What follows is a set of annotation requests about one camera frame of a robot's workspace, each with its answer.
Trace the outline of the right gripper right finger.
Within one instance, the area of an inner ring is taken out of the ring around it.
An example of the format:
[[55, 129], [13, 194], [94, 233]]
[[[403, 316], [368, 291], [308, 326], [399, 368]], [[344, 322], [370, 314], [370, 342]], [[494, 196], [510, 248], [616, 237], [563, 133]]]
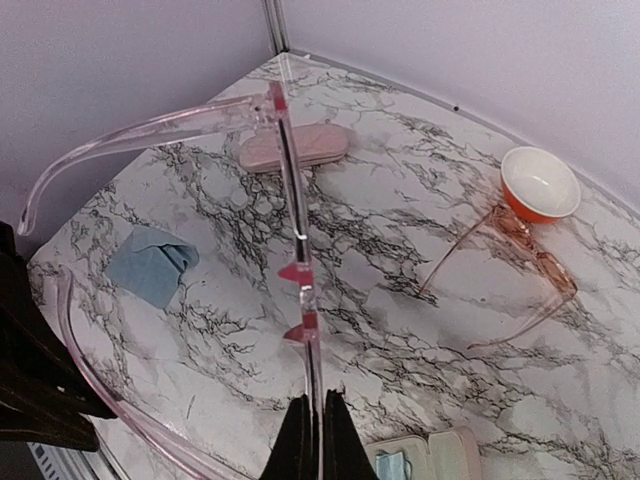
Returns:
[[328, 390], [324, 408], [323, 470], [330, 480], [377, 480], [344, 396]]

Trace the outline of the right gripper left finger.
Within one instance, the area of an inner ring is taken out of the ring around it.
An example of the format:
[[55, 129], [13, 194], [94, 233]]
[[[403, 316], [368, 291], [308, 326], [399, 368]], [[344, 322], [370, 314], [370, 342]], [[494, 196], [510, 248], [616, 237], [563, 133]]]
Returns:
[[291, 400], [260, 480], [311, 478], [311, 422], [306, 395]]

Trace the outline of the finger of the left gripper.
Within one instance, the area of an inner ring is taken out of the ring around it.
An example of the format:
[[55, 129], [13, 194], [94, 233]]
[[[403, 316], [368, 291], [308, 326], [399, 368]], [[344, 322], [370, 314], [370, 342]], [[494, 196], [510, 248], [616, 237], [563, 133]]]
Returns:
[[115, 415], [90, 388], [31, 292], [11, 225], [1, 224], [1, 439], [96, 452], [93, 416]]

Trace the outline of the light blue cleaning cloth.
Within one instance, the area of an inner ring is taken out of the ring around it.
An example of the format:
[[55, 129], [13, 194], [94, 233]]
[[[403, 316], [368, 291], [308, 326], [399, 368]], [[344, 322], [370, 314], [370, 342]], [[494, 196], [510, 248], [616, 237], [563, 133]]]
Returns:
[[374, 470], [379, 480], [410, 480], [413, 467], [402, 450], [379, 451], [375, 455]]

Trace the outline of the pink hard glasses case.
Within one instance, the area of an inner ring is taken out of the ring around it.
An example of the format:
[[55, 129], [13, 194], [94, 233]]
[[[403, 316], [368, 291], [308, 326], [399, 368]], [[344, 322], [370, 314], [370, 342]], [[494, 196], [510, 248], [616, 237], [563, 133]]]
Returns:
[[374, 469], [379, 451], [404, 451], [413, 467], [410, 480], [478, 480], [483, 478], [475, 435], [467, 427], [434, 432], [423, 438], [408, 435], [365, 446]]

